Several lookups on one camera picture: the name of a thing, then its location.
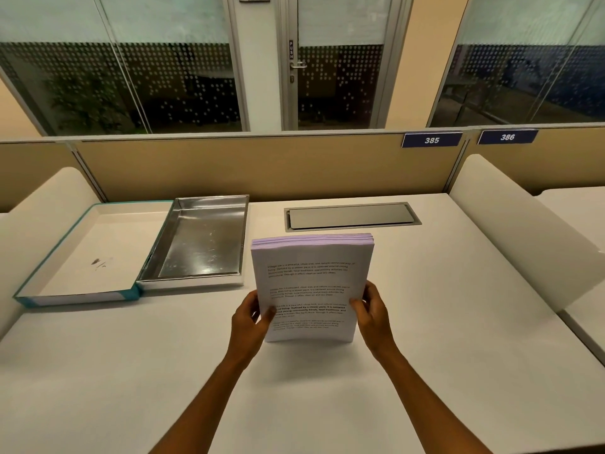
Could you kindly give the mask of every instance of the white box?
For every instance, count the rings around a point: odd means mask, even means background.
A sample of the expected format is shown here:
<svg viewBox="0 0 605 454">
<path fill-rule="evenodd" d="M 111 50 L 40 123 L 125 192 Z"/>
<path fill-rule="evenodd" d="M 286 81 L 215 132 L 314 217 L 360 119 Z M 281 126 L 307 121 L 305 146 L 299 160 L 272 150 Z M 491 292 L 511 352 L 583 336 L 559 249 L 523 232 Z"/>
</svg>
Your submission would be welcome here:
<svg viewBox="0 0 605 454">
<path fill-rule="evenodd" d="M 171 204 L 92 205 L 14 298 L 27 307 L 139 299 L 135 281 Z"/>
</svg>

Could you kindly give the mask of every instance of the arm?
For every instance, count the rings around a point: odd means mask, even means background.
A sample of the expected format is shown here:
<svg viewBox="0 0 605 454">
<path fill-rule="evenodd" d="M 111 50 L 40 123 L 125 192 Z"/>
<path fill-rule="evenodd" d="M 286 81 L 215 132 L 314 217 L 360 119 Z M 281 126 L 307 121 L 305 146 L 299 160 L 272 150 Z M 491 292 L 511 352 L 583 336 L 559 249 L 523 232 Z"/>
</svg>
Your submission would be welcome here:
<svg viewBox="0 0 605 454">
<path fill-rule="evenodd" d="M 231 318 L 231 338 L 223 361 L 181 417 L 150 454 L 207 453 L 239 376 L 261 348 L 275 308 L 260 314 L 256 290 L 248 293 Z"/>
<path fill-rule="evenodd" d="M 351 300 L 357 322 L 374 358 L 391 378 L 427 454 L 491 454 L 426 385 L 393 339 L 389 313 L 376 286 L 367 282 L 363 300 Z"/>
</svg>

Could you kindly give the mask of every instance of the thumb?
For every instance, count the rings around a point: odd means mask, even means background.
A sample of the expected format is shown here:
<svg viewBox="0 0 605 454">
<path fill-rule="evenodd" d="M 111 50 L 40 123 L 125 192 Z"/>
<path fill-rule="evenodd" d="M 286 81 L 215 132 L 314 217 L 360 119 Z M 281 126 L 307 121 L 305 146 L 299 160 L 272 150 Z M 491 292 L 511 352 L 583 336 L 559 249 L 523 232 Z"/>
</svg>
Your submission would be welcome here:
<svg viewBox="0 0 605 454">
<path fill-rule="evenodd" d="M 358 323 L 369 320 L 370 314 L 366 310 L 366 307 L 365 307 L 364 302 L 362 300 L 351 299 L 351 300 L 349 300 L 349 304 L 351 304 L 351 307 L 353 308 L 353 310 L 357 314 L 357 322 Z"/>
<path fill-rule="evenodd" d="M 265 311 L 265 313 L 263 313 L 261 315 L 261 320 L 258 322 L 258 324 L 265 331 L 268 330 L 268 326 L 271 324 L 271 321 L 273 320 L 273 317 L 275 317 L 276 312 L 277 312 L 277 309 L 275 308 L 275 306 L 271 306 Z"/>
</svg>

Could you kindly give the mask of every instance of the hand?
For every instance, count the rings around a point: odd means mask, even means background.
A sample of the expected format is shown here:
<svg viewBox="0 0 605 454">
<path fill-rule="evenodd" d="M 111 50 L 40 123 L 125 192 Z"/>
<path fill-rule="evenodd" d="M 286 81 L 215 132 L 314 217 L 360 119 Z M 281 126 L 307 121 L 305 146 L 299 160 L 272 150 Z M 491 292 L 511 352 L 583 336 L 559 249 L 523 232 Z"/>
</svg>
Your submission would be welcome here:
<svg viewBox="0 0 605 454">
<path fill-rule="evenodd" d="M 382 302 L 376 285 L 367 281 L 363 300 L 351 299 L 350 304 L 357 314 L 359 331 L 374 358 L 382 361 L 389 354 L 398 353 L 399 349 L 389 324 L 387 306 Z"/>
<path fill-rule="evenodd" d="M 244 371 L 260 350 L 275 312 L 274 307 L 269 307 L 257 323 L 260 315 L 258 294 L 256 290 L 248 293 L 231 317 L 231 337 L 224 361 Z"/>
</svg>

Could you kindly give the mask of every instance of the forearm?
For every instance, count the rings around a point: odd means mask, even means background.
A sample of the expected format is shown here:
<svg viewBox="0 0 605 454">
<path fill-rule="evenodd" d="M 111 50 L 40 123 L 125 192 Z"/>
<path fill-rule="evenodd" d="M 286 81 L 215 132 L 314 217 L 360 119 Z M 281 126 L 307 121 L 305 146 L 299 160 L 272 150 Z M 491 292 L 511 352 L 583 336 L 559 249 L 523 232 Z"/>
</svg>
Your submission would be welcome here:
<svg viewBox="0 0 605 454">
<path fill-rule="evenodd" d="M 223 359 L 181 417 L 151 450 L 151 454 L 207 453 L 243 369 L 235 361 Z"/>
<path fill-rule="evenodd" d="M 489 449 L 439 399 L 401 352 L 379 357 L 427 454 L 488 454 Z"/>
</svg>

